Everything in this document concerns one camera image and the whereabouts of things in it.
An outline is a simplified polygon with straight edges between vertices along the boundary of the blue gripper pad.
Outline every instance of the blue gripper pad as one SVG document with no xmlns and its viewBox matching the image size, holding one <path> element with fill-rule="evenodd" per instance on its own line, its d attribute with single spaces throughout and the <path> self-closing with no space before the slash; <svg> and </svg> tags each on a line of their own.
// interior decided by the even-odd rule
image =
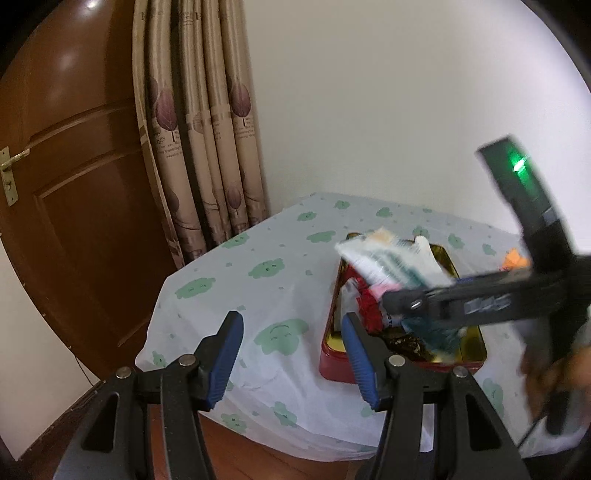
<svg viewBox="0 0 591 480">
<path fill-rule="evenodd" d="M 215 336 L 219 344 L 217 346 L 217 357 L 213 361 L 212 369 L 209 372 L 209 390 L 206 398 L 210 408 L 213 408 L 222 399 L 230 379 L 230 373 L 232 373 L 232 368 L 236 362 L 238 349 L 244 336 L 242 315 L 238 312 L 229 312 Z"/>
<path fill-rule="evenodd" d="M 343 317 L 341 335 L 361 396 L 373 410 L 383 410 L 388 400 L 384 362 L 389 350 L 383 341 L 368 335 L 354 313 Z"/>
</svg>

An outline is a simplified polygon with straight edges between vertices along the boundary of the white wall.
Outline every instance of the white wall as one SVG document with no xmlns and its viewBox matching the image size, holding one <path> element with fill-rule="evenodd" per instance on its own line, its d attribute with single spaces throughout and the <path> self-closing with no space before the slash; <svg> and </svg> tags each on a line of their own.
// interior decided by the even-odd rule
<svg viewBox="0 0 591 480">
<path fill-rule="evenodd" d="M 245 0 L 245 13 L 273 213 L 324 190 L 517 231 L 473 155 L 512 133 L 591 249 L 591 95 L 521 1 Z"/>
<path fill-rule="evenodd" d="M 0 245 L 0 436 L 12 455 L 21 456 L 89 388 Z"/>
</svg>

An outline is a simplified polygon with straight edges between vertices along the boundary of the white tablecloth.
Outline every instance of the white tablecloth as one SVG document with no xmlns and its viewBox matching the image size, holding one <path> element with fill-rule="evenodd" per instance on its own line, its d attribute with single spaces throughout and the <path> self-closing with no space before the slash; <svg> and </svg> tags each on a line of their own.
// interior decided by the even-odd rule
<svg viewBox="0 0 591 480">
<path fill-rule="evenodd" d="M 356 385 L 322 378 L 318 366 L 339 263 L 334 244 L 348 232 L 381 226 L 444 246 L 461 276 L 497 271 L 513 247 L 525 253 L 517 236 L 489 225 L 428 208 L 317 193 L 171 275 L 137 366 L 160 368 L 193 352 L 228 310 L 237 310 L 244 317 L 244 340 L 223 400 L 206 415 L 301 458 L 371 456 L 384 413 L 372 412 Z M 518 373 L 524 347 L 510 324 L 483 327 L 482 334 L 488 359 L 476 379 L 517 441 L 529 425 Z M 427 407 L 423 450 L 431 443 L 432 419 Z M 562 450 L 579 437 L 552 438 L 540 425 L 522 454 Z"/>
</svg>

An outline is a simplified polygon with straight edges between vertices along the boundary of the wooden door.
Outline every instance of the wooden door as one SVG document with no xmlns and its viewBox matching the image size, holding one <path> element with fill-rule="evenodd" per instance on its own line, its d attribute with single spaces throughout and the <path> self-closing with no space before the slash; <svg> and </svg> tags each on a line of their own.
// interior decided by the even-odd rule
<svg viewBox="0 0 591 480">
<path fill-rule="evenodd" d="M 101 378 L 133 363 L 174 271 L 139 143 L 133 9 L 64 0 L 0 79 L 0 149 L 31 151 L 12 167 L 19 200 L 0 192 L 2 241 L 47 323 Z"/>
</svg>

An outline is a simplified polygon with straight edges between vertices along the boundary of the metal bolt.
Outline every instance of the metal bolt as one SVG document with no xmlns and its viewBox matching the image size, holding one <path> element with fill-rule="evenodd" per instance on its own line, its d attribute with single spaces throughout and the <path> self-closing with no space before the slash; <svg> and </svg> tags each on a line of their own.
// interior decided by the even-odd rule
<svg viewBox="0 0 591 480">
<path fill-rule="evenodd" d="M 121 367 L 115 372 L 117 378 L 123 380 L 131 375 L 131 369 L 129 367 Z"/>
<path fill-rule="evenodd" d="M 390 365 L 393 367 L 401 367 L 406 363 L 406 360 L 402 355 L 392 355 L 388 358 L 388 362 L 390 362 Z"/>
<path fill-rule="evenodd" d="M 468 370 L 466 370 L 466 367 L 453 367 L 453 374 L 458 378 L 466 378 L 468 376 Z"/>
<path fill-rule="evenodd" d="M 196 362 L 196 360 L 197 359 L 195 358 L 195 355 L 192 353 L 185 353 L 184 355 L 181 355 L 181 357 L 178 359 L 178 362 L 183 367 L 190 367 Z"/>
<path fill-rule="evenodd" d="M 423 305 L 423 301 L 421 299 L 417 299 L 414 302 L 412 302 L 410 304 L 410 309 L 411 310 L 416 310 L 417 308 L 419 308 L 421 305 Z"/>
</svg>

